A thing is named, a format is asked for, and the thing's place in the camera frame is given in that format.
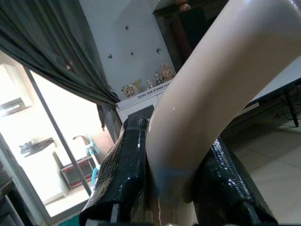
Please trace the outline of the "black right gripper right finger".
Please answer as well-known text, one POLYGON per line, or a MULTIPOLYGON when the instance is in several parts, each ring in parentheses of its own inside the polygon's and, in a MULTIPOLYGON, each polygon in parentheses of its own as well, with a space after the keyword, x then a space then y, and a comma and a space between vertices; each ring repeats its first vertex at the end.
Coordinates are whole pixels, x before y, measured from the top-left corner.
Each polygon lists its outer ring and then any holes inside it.
POLYGON ((216 139, 194 177, 200 226, 277 226, 278 221, 238 157, 216 139))

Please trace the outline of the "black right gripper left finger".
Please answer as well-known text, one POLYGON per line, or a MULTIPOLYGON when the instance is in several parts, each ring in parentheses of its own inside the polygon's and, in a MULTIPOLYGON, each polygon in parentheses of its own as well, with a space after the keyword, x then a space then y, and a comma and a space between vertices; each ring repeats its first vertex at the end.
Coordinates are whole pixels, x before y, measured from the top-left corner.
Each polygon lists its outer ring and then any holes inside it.
POLYGON ((146 151, 148 120, 130 116, 123 123, 119 138, 106 155, 79 224, 88 221, 111 223, 114 205, 118 205, 117 224, 140 225, 145 220, 146 151))

